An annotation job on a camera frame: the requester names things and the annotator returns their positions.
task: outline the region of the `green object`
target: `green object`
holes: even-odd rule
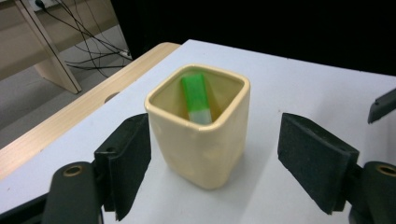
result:
[[[202,74],[185,76],[181,79],[190,120],[200,124],[212,122],[207,101],[205,79]]]

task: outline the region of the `table surface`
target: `table surface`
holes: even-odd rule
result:
[[[396,163],[396,117],[367,123],[371,103],[396,77],[301,62],[189,40],[120,94],[0,182],[0,213],[48,192],[52,174],[93,152],[127,118],[145,113],[144,99],[187,63],[234,71],[251,82],[247,144],[229,181],[200,189],[171,171],[151,135],[152,160],[129,215],[121,223],[348,223],[324,214],[277,159],[282,113],[306,118],[337,135],[367,161]],[[117,223],[104,213],[105,223]]]

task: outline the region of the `cream ceramic cup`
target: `cream ceramic cup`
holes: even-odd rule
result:
[[[189,121],[181,78],[201,73],[213,122]],[[245,150],[250,83],[231,71],[187,64],[152,90],[145,108],[168,166],[204,188],[223,186]]]

